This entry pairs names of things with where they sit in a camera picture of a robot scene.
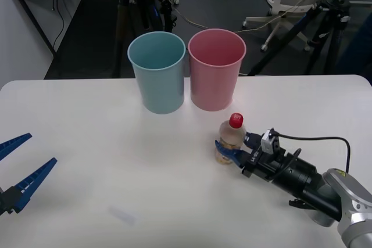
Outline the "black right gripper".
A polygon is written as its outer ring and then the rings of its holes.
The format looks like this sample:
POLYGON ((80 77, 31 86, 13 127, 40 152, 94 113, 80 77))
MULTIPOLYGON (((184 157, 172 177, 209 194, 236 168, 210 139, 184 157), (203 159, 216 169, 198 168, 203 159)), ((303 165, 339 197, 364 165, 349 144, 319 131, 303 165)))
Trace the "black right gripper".
POLYGON ((291 154, 278 144, 273 154, 264 152, 261 147, 262 135, 247 132, 244 144, 250 152, 241 149, 228 149, 219 141, 215 141, 216 159, 221 164, 234 163, 242 169, 243 175, 252 174, 273 184, 289 184, 291 182, 291 154))

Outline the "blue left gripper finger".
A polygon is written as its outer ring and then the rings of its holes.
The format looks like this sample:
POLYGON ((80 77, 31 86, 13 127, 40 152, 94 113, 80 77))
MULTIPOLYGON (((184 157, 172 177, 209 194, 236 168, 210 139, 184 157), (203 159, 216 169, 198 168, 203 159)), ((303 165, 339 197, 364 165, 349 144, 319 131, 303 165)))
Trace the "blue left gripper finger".
POLYGON ((56 158, 51 158, 24 180, 2 192, 1 214, 20 213, 57 162, 56 158))
POLYGON ((30 133, 26 133, 24 135, 15 137, 11 140, 3 142, 0 144, 0 160, 3 160, 6 156, 11 154, 15 149, 17 149, 20 145, 25 143, 25 141, 29 140, 32 137, 30 133))

